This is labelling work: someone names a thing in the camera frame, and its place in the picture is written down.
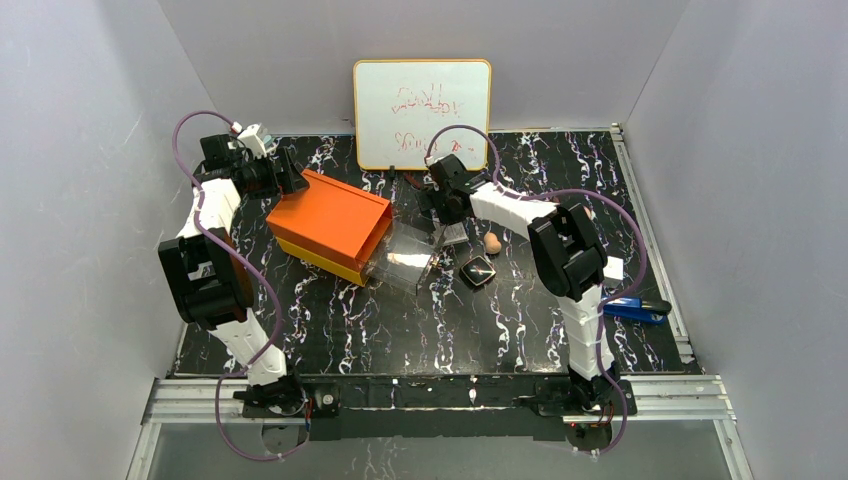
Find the beige gourd makeup sponge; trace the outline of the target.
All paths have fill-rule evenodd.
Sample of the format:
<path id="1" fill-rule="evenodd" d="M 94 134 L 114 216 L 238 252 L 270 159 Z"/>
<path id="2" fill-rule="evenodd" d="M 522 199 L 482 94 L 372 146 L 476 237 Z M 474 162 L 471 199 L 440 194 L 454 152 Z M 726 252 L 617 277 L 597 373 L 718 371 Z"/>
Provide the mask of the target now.
<path id="1" fill-rule="evenodd" d="M 498 255 L 502 251 L 502 243 L 493 232 L 487 232 L 483 236 L 484 250 L 488 255 Z"/>

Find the orange drawer organizer box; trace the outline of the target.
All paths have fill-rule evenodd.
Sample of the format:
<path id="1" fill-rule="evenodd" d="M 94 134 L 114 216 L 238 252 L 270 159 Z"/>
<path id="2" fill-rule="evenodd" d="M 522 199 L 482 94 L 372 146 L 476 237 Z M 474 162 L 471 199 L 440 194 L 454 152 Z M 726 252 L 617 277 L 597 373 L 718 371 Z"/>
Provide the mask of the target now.
<path id="1" fill-rule="evenodd" d="M 272 208 L 270 231 L 287 254 L 365 285 L 366 264 L 392 224 L 391 202 L 309 169 L 302 176 L 309 187 Z"/>

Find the white eyeshadow palette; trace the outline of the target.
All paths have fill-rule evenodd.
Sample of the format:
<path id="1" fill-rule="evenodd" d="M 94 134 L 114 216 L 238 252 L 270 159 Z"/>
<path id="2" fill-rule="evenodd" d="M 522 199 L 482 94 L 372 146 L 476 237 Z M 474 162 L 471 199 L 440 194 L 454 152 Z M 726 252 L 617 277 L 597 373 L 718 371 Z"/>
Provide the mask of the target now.
<path id="1" fill-rule="evenodd" d="M 444 246 L 451 246 L 468 242 L 469 237 L 464 224 L 458 222 L 446 226 L 443 230 L 442 240 Z"/>

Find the clear plastic drawer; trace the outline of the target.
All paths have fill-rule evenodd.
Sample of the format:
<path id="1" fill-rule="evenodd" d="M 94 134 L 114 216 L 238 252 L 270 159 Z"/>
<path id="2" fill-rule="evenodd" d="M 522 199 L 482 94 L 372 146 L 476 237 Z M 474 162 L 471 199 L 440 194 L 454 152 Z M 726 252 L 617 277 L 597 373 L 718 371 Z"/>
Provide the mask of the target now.
<path id="1" fill-rule="evenodd" d="M 444 243 L 445 227 L 421 230 L 394 222 L 365 264 L 370 279 L 417 295 Z"/>

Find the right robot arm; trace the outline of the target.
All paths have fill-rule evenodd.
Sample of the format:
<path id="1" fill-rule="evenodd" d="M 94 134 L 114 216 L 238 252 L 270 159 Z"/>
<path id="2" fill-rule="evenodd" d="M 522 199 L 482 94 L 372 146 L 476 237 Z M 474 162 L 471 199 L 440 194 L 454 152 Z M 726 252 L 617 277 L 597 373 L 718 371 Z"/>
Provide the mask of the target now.
<path id="1" fill-rule="evenodd" d="M 418 193 L 422 211 L 446 225 L 475 217 L 529 241 L 538 278 L 561 310 L 571 394 L 585 409 L 607 403 L 619 378 L 602 332 L 608 256 L 585 209 L 530 199 L 468 170 L 454 155 L 432 162 L 428 172 L 431 182 Z"/>

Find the black square compact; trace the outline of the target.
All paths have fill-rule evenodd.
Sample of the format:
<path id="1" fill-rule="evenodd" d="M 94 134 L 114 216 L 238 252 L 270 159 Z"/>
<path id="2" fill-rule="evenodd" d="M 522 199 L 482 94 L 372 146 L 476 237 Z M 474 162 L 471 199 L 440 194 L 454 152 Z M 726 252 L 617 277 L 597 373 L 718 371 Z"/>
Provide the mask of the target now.
<path id="1" fill-rule="evenodd" d="M 471 289 L 483 287 L 496 276 L 493 264 L 484 256 L 470 258 L 460 267 L 460 277 Z"/>

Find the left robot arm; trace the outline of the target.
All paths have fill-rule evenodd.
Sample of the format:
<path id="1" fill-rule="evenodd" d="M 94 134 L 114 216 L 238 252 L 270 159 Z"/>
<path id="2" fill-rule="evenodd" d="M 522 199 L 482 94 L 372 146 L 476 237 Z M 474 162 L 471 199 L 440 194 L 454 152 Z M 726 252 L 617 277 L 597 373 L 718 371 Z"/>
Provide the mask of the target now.
<path id="1" fill-rule="evenodd" d="M 172 297 L 184 322 L 216 337 L 245 369 L 248 387 L 236 398 L 296 409 L 307 395 L 256 317 L 250 277 L 257 270 L 239 256 L 231 230 L 243 200 L 301 193 L 309 184 L 260 124 L 233 124 L 229 133 L 200 144 L 204 159 L 190 174 L 188 218 L 174 239 L 158 246 Z"/>

